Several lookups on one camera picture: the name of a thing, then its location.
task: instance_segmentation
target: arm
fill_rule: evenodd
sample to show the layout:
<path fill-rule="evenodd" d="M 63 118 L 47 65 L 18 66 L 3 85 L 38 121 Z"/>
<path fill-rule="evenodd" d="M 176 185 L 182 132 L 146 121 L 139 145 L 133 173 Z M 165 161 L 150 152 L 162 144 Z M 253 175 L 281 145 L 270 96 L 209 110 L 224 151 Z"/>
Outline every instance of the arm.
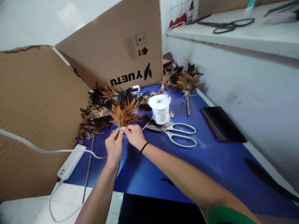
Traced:
<path fill-rule="evenodd" d="M 139 151 L 145 145 L 146 140 L 138 125 L 123 127 L 123 132 Z M 225 206 L 260 224 L 254 214 L 232 193 L 191 164 L 151 144 L 147 144 L 142 153 L 165 173 L 180 191 L 203 209 L 206 216 L 212 207 Z"/>
<path fill-rule="evenodd" d="M 110 208 L 114 182 L 121 158 L 123 132 L 116 129 L 106 139 L 107 163 L 104 166 L 96 185 L 87 198 L 76 224 L 102 223 L 105 224 Z"/>

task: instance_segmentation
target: smartphone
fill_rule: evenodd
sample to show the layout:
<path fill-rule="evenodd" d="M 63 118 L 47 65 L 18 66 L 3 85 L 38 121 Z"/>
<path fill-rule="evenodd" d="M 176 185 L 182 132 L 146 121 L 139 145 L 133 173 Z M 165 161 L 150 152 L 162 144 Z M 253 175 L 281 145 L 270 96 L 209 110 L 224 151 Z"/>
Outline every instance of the smartphone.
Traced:
<path fill-rule="evenodd" d="M 246 138 L 242 135 L 222 107 L 203 107 L 201 108 L 201 111 L 217 141 L 237 143 L 247 142 Z"/>

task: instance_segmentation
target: forearm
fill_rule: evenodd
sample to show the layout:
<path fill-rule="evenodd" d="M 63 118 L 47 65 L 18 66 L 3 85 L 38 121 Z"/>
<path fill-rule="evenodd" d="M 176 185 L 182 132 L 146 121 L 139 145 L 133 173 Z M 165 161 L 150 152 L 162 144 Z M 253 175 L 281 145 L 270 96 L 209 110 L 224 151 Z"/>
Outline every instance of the forearm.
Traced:
<path fill-rule="evenodd" d="M 148 144 L 143 154 L 149 158 L 206 215 L 213 206 L 232 208 L 257 223 L 253 213 L 232 193 L 191 164 Z"/>
<path fill-rule="evenodd" d="M 199 207 L 204 208 L 223 195 L 225 189 L 199 169 L 153 145 L 146 147 L 143 154 Z"/>
<path fill-rule="evenodd" d="M 105 224 L 110 208 L 114 182 L 119 162 L 107 160 L 96 185 L 86 200 L 76 223 L 103 223 Z"/>

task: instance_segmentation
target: hand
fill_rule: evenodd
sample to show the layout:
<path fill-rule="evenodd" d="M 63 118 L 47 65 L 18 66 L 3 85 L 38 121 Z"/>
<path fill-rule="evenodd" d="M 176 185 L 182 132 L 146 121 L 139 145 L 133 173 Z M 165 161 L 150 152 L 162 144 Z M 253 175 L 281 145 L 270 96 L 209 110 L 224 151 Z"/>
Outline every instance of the hand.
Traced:
<path fill-rule="evenodd" d="M 128 127 L 122 127 L 122 131 L 127 135 L 131 145 L 136 147 L 139 151 L 147 142 L 143 136 L 142 129 L 139 125 L 128 125 Z"/>
<path fill-rule="evenodd" d="M 111 135 L 106 139 L 105 145 L 107 149 L 107 163 L 117 164 L 121 159 L 121 151 L 122 151 L 122 139 L 124 137 L 124 133 L 119 132 L 119 128 L 117 128 Z"/>

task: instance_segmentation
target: shelf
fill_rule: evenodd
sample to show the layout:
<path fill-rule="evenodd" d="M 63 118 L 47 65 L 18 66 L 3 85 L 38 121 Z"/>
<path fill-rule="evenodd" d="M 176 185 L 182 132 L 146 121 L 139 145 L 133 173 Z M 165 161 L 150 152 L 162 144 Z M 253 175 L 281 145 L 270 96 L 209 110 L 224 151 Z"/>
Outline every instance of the shelf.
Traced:
<path fill-rule="evenodd" d="M 214 27 L 193 24 L 167 31 L 166 34 L 299 59 L 299 21 L 295 20 L 296 15 L 285 11 L 263 17 L 269 9 L 287 2 L 255 7 L 248 16 L 255 18 L 254 23 L 237 27 L 231 32 L 213 34 Z M 202 21 L 231 22 L 243 19 L 243 14 L 244 9 L 240 9 L 214 14 Z"/>

